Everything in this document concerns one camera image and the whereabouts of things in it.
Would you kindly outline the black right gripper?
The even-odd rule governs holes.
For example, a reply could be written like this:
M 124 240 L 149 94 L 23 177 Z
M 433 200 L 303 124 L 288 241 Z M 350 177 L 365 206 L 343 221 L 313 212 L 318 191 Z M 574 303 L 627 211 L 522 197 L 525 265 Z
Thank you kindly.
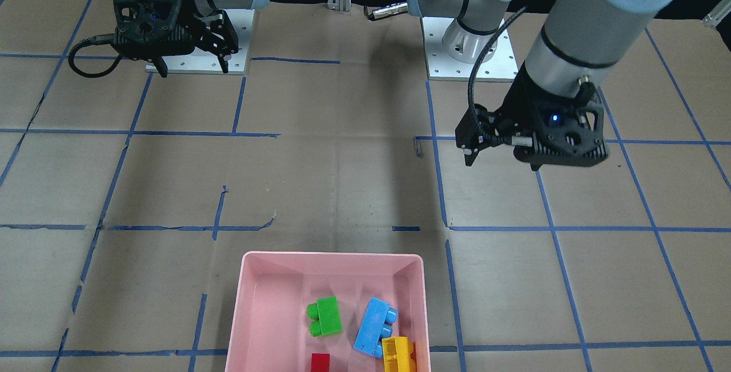
M 117 28 L 113 49 L 133 61 L 154 65 L 162 78 L 168 76 L 165 57 L 194 51 L 194 38 L 186 24 L 192 18 L 191 0 L 113 0 Z M 196 46 L 217 57 L 221 71 L 229 73 L 229 61 L 239 51 L 238 35 L 226 11 L 195 19 Z

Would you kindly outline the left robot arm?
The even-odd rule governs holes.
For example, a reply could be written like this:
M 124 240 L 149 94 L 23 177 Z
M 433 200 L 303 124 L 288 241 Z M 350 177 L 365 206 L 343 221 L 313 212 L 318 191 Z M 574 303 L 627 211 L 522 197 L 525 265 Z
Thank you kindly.
M 591 167 L 610 150 L 603 136 L 598 87 L 649 21 L 671 0 L 554 0 L 502 105 L 475 103 L 480 65 L 499 37 L 525 12 L 504 18 L 512 0 L 407 0 L 410 15 L 451 18 L 449 54 L 472 66 L 468 108 L 455 145 L 472 166 L 501 145 L 533 171 L 543 165 Z

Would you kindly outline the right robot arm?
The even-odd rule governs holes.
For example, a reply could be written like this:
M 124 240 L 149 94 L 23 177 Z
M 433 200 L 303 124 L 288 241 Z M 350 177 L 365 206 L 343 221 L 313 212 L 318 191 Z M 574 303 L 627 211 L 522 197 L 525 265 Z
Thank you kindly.
M 255 12 L 269 0 L 113 0 L 112 48 L 149 72 L 245 75 Z

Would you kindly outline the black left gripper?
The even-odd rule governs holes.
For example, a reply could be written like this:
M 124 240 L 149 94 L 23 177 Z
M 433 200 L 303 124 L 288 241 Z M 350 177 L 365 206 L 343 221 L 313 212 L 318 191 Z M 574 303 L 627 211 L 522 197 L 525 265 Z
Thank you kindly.
M 543 165 L 588 168 L 610 157 L 603 135 L 605 111 L 596 85 L 587 76 L 575 80 L 574 96 L 542 89 L 521 67 L 496 112 L 482 105 L 467 108 L 455 128 L 465 166 L 487 148 L 511 145 L 512 137 L 530 138 L 516 145 L 514 156 L 538 170 Z

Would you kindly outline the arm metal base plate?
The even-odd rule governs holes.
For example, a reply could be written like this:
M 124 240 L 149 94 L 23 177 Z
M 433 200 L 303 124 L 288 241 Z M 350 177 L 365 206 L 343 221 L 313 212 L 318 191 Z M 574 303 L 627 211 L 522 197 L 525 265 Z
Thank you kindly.
M 421 18 L 428 79 L 467 81 L 488 35 L 468 33 L 453 18 Z M 505 30 L 488 49 L 476 81 L 512 82 L 519 72 L 510 36 Z
M 239 51 L 231 56 L 228 62 L 228 75 L 246 75 L 248 73 L 251 39 L 258 12 L 249 9 L 227 9 L 233 29 L 238 37 Z M 222 68 L 217 57 L 198 47 L 186 56 L 164 57 L 170 74 L 221 74 Z

